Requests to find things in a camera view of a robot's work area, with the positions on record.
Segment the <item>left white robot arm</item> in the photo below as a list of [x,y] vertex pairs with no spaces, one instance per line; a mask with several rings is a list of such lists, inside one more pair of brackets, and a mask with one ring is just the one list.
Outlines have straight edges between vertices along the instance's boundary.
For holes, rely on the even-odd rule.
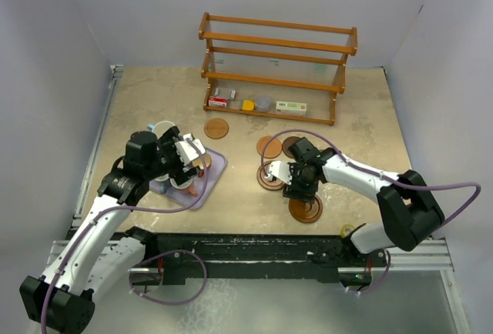
[[102,179],[88,215],[60,255],[40,277],[28,276],[20,294],[28,317],[43,333],[81,333],[102,296],[133,266],[158,259],[156,235],[137,229],[104,252],[118,227],[139,211],[152,180],[166,176],[182,185],[200,172],[193,165],[206,154],[203,143],[176,126],[161,136],[131,134],[125,153]]

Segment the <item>dark walnut coaster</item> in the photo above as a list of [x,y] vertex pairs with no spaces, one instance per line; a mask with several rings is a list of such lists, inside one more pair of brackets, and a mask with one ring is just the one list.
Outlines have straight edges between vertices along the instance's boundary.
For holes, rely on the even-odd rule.
[[282,142],[282,150],[283,150],[284,155],[286,155],[288,158],[292,159],[293,154],[290,151],[290,147],[299,140],[300,140],[299,136],[289,136],[289,137],[285,138]]

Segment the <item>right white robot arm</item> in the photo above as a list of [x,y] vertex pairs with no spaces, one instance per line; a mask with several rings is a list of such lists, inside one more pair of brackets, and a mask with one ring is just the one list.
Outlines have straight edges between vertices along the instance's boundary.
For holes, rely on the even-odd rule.
[[344,260],[359,266],[371,252],[398,247],[413,250],[444,224],[444,213],[426,189],[419,173],[385,172],[342,158],[335,149],[317,149],[303,137],[288,147],[293,161],[280,163],[285,183],[283,196],[290,203],[313,205],[319,184],[335,184],[374,202],[381,221],[357,227],[347,237],[342,250]]

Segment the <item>brown ringed wooden saucer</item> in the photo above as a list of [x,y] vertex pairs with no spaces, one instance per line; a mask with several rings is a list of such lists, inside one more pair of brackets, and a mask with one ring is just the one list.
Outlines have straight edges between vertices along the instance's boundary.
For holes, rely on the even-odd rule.
[[280,191],[285,188],[285,183],[279,179],[268,180],[265,177],[265,171],[269,169],[273,161],[266,161],[263,166],[257,169],[257,181],[259,185],[269,191]]

